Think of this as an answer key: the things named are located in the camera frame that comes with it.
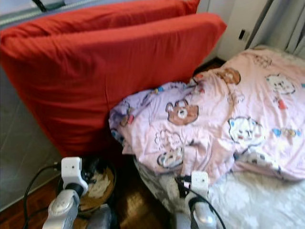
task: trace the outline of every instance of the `pink blanket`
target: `pink blanket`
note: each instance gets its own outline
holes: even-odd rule
[[[233,170],[305,178],[305,68],[247,50],[188,85],[168,83],[124,99],[110,114],[124,154],[155,172]]]

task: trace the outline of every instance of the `curtain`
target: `curtain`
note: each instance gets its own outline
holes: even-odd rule
[[[305,0],[270,2],[249,47],[265,44],[305,58]]]

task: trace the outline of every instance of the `wire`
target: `wire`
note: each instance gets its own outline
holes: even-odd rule
[[[56,169],[57,165],[51,165],[51,166],[46,166],[44,168],[42,168],[41,170],[38,171],[38,173],[33,177],[33,179],[31,180],[31,182],[29,183],[27,190],[25,191],[24,197],[23,197],[23,214],[24,214],[24,229],[28,228],[28,221],[30,220],[30,218],[28,217],[28,208],[27,208],[27,199],[28,199],[28,194],[30,191],[30,188],[32,186],[32,184],[34,183],[34,181],[36,180],[36,178],[39,176],[40,173],[42,173],[44,170],[47,170],[49,168],[53,168]]]
[[[39,209],[39,210],[37,210],[37,211],[34,211],[34,212],[27,218],[27,220],[24,222],[24,225],[23,225],[23,228],[22,228],[22,229],[27,229],[27,228],[28,228],[28,223],[29,223],[30,219],[33,218],[34,216],[36,216],[38,213],[48,210],[48,208],[49,208],[49,207],[45,207],[45,208]]]
[[[185,189],[185,190],[187,190],[187,191],[190,191],[190,192],[193,192],[195,195],[197,195],[198,197],[200,197],[201,199],[203,199],[204,202],[206,202],[206,203],[209,205],[209,207],[213,210],[213,212],[215,212],[215,214],[216,214],[216,216],[218,217],[218,219],[219,219],[219,221],[220,221],[220,223],[221,223],[223,229],[226,229],[226,227],[225,227],[225,225],[224,225],[224,222],[223,222],[223,220],[221,219],[220,215],[218,214],[218,212],[216,211],[216,209],[213,207],[213,205],[212,205],[206,198],[204,198],[203,196],[201,196],[201,195],[198,194],[197,192],[191,190],[190,188],[185,187],[185,186],[183,185],[183,183],[180,182],[176,177],[175,177],[175,181],[176,181],[177,184],[180,185],[180,187],[182,187],[183,189]]]

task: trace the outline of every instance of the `mattress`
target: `mattress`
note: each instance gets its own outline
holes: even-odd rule
[[[291,64],[305,66],[304,60],[272,50]],[[170,212],[188,213],[184,199],[179,198],[174,172],[157,174],[136,159],[135,165],[148,189]],[[230,171],[210,186],[208,199],[227,228],[279,229],[305,225],[304,180],[284,181],[252,172]]]

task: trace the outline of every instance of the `wooden floor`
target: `wooden floor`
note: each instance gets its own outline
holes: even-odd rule
[[[222,61],[214,60],[198,68],[195,73],[218,68],[222,64]],[[171,215],[142,182],[131,156],[117,175],[114,208],[121,229],[169,229]],[[55,198],[57,182],[55,179],[29,196],[29,214],[50,204]],[[0,213],[0,229],[22,229],[22,204],[21,200]],[[46,217],[46,212],[35,216],[29,223],[29,229],[41,229]]]

